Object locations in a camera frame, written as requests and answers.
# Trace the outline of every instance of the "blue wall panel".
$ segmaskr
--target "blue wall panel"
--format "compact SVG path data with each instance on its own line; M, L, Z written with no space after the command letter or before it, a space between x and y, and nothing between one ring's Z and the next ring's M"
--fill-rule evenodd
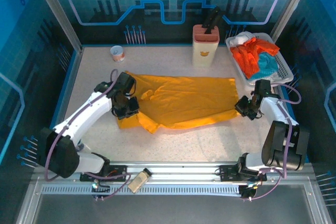
M191 43L193 25L201 24L214 6L224 11L218 25L223 43L231 26L237 32L245 26L269 33L287 1L60 0L84 44L126 44L126 25L141 25L150 44Z
M24 156L25 135L49 127L73 48L45 0L0 3L0 72L21 88L25 102L15 127L19 95L0 78L0 223L15 223L33 171L16 155Z
M293 67L292 84L302 95L294 105L300 126L310 131L308 157L314 170L336 172L336 13L335 0L301 0L277 45ZM294 92L289 94L296 100ZM324 199L331 204L333 196ZM335 209L330 207L335 218Z

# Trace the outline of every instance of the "small cup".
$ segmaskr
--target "small cup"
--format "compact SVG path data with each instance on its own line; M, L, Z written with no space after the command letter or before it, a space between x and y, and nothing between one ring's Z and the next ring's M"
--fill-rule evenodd
M112 54L112 59L116 62L120 62L125 59L124 50L121 46L111 47L110 53Z

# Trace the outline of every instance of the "small bottle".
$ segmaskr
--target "small bottle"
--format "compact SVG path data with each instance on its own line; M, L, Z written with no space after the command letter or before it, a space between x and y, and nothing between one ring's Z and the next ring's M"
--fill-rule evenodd
M135 194L152 176L152 173L145 168L129 183L128 188Z

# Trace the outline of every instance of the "robotic arm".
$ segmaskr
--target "robotic arm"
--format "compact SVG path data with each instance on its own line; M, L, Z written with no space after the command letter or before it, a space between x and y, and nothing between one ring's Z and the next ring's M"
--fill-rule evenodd
M285 145L289 140L286 170L301 170L305 163L309 133L300 128L297 121L286 112L280 96L271 92L268 80L258 80L251 93L252 98L243 96L235 109L250 120L265 116L271 125L261 153L245 153L236 165L220 166L221 181L265 181L267 177L259 171L265 168L283 169Z
M75 146L82 136L94 122L103 114L112 110L112 114L118 119L128 118L139 111L139 104L136 97L130 98L131 90L134 92L136 82L129 74L122 72L113 88L99 100L91 103L98 96L102 95L112 85L112 82L102 82L94 89L90 98L68 119L56 125L52 130L44 128L40 132L40 141L37 148L37 163L45 166L50 147L57 135L64 129L57 145L51 155L49 170L57 175L67 178L73 173L91 172L99 176L106 176L109 172L110 161L97 153L77 153ZM84 106L90 104L76 117L71 126L69 121L75 117L77 112Z

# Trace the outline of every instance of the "speckled countertop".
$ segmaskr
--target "speckled countertop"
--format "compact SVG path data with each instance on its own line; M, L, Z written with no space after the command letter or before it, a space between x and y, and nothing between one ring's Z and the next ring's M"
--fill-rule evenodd
M219 47L210 68L192 66L192 47L125 47L125 60L114 62L110 48L84 50L66 117L108 81L114 68L137 74L235 78L239 97L248 95L226 47ZM190 130L160 128L150 134L141 127L121 130L111 113L103 115L83 136L83 151L100 153L112 161L236 161L245 152L260 152L269 130L266 118L236 117L227 122Z

